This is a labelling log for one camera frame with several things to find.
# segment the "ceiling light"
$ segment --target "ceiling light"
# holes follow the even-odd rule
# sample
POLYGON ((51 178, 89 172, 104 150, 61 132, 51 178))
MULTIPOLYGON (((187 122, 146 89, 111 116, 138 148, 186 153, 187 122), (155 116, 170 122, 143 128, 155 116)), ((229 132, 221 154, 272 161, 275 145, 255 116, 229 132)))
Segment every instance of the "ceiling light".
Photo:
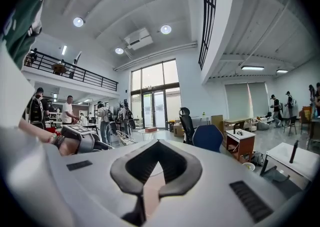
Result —
POLYGON ((169 34, 171 32, 171 27, 169 25, 164 25, 161 27, 161 32, 163 34, 169 34))
POLYGON ((84 20, 81 17, 76 17, 73 19, 73 25, 75 27, 81 27, 82 25, 84 25, 84 20))
POLYGON ((115 49, 115 52, 118 54, 118 55, 122 55, 124 53, 124 50, 120 47, 116 48, 115 49))
POLYGON ((63 46, 63 49, 62 49, 62 55, 63 55, 63 56, 65 55, 66 50, 67 50, 67 46, 65 45, 65 46, 63 46))
POLYGON ((243 66, 241 68, 243 71, 263 71, 265 67, 260 66, 243 66))
POLYGON ((287 73, 288 70, 286 70, 286 69, 278 69, 276 72, 277 73, 287 73))

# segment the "round ceiling light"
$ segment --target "round ceiling light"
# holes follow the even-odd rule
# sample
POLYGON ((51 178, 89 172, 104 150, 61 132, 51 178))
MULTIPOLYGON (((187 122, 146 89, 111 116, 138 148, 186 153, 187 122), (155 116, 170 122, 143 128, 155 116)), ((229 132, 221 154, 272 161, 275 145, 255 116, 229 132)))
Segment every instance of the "round ceiling light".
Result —
POLYGON ((124 50, 120 47, 116 48, 115 49, 115 52, 118 54, 118 55, 122 55, 124 53, 124 50))
POLYGON ((73 24, 75 27, 81 27, 82 25, 84 25, 84 20, 81 17, 76 17, 73 20, 73 24))
POLYGON ((169 25, 164 25, 161 27, 161 32, 163 34, 169 34, 171 32, 171 27, 169 25))

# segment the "metal railing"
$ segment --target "metal railing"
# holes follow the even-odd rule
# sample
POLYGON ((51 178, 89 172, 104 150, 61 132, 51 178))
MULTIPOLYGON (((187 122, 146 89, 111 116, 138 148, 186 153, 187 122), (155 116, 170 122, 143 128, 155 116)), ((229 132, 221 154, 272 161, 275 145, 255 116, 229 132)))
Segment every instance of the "metal railing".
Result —
POLYGON ((216 13, 216 0, 203 0, 204 2, 204 16, 203 16, 203 33, 201 40, 201 50, 199 56, 199 65, 201 70, 204 67, 205 60, 208 53, 208 47, 211 41, 212 30, 214 26, 216 13))
POLYGON ((117 91, 118 87, 118 82, 112 79, 38 51, 34 51, 34 53, 30 53, 25 57, 24 66, 112 91, 117 91))

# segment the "roller blind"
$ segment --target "roller blind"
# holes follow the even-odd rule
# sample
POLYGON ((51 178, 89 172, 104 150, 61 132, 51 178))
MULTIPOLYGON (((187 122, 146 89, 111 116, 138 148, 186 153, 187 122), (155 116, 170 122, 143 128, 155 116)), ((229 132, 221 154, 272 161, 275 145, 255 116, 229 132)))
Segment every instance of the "roller blind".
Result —
POLYGON ((250 99, 248 84, 225 85, 228 100, 229 119, 250 118, 250 99))
POLYGON ((261 117, 267 115, 269 105, 265 83, 249 83, 249 89, 252 100, 253 116, 261 117))

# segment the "air conditioner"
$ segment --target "air conditioner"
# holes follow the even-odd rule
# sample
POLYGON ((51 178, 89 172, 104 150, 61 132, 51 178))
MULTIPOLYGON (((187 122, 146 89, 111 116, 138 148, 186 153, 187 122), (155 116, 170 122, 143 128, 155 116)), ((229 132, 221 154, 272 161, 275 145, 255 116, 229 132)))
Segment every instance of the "air conditioner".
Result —
POLYGON ((146 28, 131 33, 124 40, 128 43, 127 48, 133 50, 138 50, 154 42, 146 28))

